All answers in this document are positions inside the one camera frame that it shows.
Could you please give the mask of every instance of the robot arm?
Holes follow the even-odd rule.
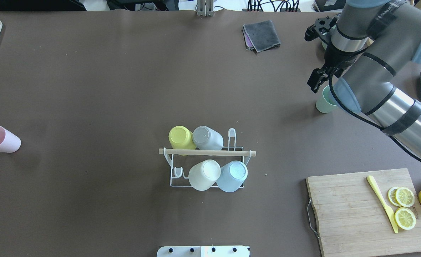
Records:
[[[403,0],[347,0],[340,16],[318,19],[307,29],[307,41],[316,37],[328,47],[325,65],[307,82],[312,91],[334,71],[339,101],[421,158],[421,103],[390,83],[409,61],[421,63],[421,10]],[[374,43],[355,61],[369,37]]]

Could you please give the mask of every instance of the knife handle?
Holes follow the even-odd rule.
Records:
[[[377,182],[375,181],[375,178],[372,177],[371,175],[369,175],[369,176],[367,176],[367,181],[369,182],[369,185],[371,185],[372,190],[374,190],[375,194],[379,198],[380,203],[382,203],[382,205],[385,207],[385,205],[386,205],[385,199],[383,199],[382,192],[380,192],[380,188],[377,185]]]

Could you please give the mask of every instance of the knife blade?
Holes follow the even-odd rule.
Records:
[[[380,192],[379,186],[377,185],[377,182],[375,181],[375,178],[369,175],[367,176],[367,181],[369,182],[369,185],[371,185],[372,190],[374,190],[375,194],[377,195],[377,198],[380,200],[380,203],[382,203],[383,209],[388,215],[388,219],[390,219],[390,223],[391,223],[391,226],[393,227],[393,231],[397,234],[398,224],[396,224],[396,221],[395,221],[395,212],[390,206],[386,204],[385,199],[382,196],[382,192]]]

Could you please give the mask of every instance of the white sticker label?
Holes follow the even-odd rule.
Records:
[[[325,3],[325,6],[335,5],[338,0],[328,0]]]

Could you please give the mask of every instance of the lemon slice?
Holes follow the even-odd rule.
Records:
[[[396,189],[395,198],[396,202],[398,202],[402,207],[411,207],[415,203],[413,193],[406,187]]]
[[[401,207],[401,205],[396,200],[396,189],[399,187],[392,187],[390,190],[388,190],[388,200],[395,206]]]
[[[416,224],[415,214],[405,207],[396,210],[395,221],[404,230],[411,230]]]

